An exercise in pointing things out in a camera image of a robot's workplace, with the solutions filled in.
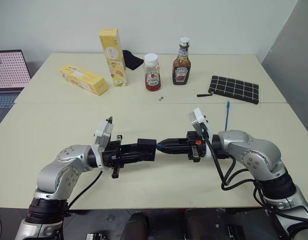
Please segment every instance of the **yellow cardboard box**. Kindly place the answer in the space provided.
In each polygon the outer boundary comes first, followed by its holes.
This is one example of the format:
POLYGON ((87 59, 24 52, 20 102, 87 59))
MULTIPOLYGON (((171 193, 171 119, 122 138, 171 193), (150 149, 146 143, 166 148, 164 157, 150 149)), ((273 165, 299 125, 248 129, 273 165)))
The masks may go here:
POLYGON ((123 51, 120 47, 118 29, 102 28, 99 32, 99 38, 104 49, 114 86, 127 86, 126 67, 123 51))
POLYGON ((108 85, 102 76, 84 70, 73 64, 67 64, 61 67, 59 71, 67 82, 96 95, 100 95, 108 90, 108 85))

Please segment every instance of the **black cloth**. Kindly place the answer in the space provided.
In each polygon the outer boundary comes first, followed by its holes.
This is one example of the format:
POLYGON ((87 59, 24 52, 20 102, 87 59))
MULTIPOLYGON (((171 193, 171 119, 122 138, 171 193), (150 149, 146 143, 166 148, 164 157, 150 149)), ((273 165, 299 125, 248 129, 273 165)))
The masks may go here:
POLYGON ((123 50, 123 55, 126 67, 131 70, 135 70, 144 62, 144 60, 132 55, 132 53, 128 50, 123 50))

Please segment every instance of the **blue pen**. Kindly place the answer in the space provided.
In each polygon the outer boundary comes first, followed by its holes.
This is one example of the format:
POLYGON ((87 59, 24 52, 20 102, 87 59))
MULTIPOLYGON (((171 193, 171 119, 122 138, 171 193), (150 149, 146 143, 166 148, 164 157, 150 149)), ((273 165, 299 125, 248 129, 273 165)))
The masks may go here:
POLYGON ((229 113, 229 101, 227 101, 227 113, 226 113, 226 123, 225 123, 225 131, 227 130, 227 122, 228 122, 228 113, 229 113))

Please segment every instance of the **bottle cap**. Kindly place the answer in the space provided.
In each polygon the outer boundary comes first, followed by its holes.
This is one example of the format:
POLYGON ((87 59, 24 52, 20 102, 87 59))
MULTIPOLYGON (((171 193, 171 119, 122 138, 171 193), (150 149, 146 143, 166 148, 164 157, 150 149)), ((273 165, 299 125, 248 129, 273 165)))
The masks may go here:
POLYGON ((188 47, 189 46, 189 37, 182 37, 180 38, 180 43, 179 43, 181 46, 184 46, 184 47, 188 47))
POLYGON ((154 53, 148 53, 144 57, 145 65, 149 67, 154 67, 158 65, 158 56, 154 53))

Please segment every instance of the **laptop keyboard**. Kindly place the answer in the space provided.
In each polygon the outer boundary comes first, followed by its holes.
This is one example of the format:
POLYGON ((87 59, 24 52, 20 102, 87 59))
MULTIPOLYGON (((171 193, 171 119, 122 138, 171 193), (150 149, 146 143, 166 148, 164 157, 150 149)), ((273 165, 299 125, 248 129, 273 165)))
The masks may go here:
POLYGON ((0 95, 0 109, 10 109, 18 95, 0 95))

